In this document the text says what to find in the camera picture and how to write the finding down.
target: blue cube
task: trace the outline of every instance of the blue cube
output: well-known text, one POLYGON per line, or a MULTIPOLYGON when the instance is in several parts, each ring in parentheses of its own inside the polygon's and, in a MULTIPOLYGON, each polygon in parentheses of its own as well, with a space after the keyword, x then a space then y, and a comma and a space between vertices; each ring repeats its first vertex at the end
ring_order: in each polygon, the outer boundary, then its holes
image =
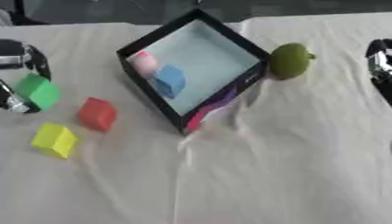
POLYGON ((161 95, 174 99, 186 86, 186 79, 181 69, 167 65, 155 74, 152 83, 161 95))

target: background wall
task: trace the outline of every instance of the background wall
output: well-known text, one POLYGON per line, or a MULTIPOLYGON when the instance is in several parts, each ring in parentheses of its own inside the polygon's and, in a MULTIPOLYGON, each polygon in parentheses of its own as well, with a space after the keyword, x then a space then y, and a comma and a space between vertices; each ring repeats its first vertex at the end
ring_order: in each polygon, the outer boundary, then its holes
MULTIPOLYGON (((162 24, 187 11, 195 0, 24 0, 27 13, 52 24, 129 22, 162 24)), ((0 0, 10 8, 12 0, 0 0)), ((254 16, 392 11, 389 0, 204 0, 200 6, 225 22, 254 16)))

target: red cube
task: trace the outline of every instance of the red cube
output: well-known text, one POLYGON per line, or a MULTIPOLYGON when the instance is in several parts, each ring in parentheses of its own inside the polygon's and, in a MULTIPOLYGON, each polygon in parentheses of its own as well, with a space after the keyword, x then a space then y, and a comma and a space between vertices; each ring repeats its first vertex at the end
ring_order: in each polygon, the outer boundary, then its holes
POLYGON ((117 113, 110 102, 90 97, 79 110, 78 117, 84 126, 92 130, 107 131, 117 113))

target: white tablecloth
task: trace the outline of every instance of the white tablecloth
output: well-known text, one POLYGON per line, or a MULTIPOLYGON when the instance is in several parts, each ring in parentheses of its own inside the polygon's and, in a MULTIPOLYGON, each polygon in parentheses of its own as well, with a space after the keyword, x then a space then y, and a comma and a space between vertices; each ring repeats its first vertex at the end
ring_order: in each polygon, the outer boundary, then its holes
POLYGON ((17 224, 392 223, 392 111, 364 53, 392 37, 392 13, 259 17, 236 29, 271 51, 306 44, 306 75, 266 79, 182 137, 126 81, 116 50, 156 27, 1 28, 50 60, 62 100, 47 113, 0 114, 0 222, 17 224), (87 97, 118 109, 101 134, 75 121, 87 97), (80 143, 68 160, 30 146, 43 122, 80 143))

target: green cube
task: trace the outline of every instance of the green cube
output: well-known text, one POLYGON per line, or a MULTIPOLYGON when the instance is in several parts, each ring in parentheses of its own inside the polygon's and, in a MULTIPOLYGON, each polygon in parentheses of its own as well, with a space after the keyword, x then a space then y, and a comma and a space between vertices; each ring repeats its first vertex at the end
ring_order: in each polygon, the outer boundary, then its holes
POLYGON ((61 97, 60 90, 49 80, 32 73, 17 84, 15 92, 42 110, 49 109, 61 97))

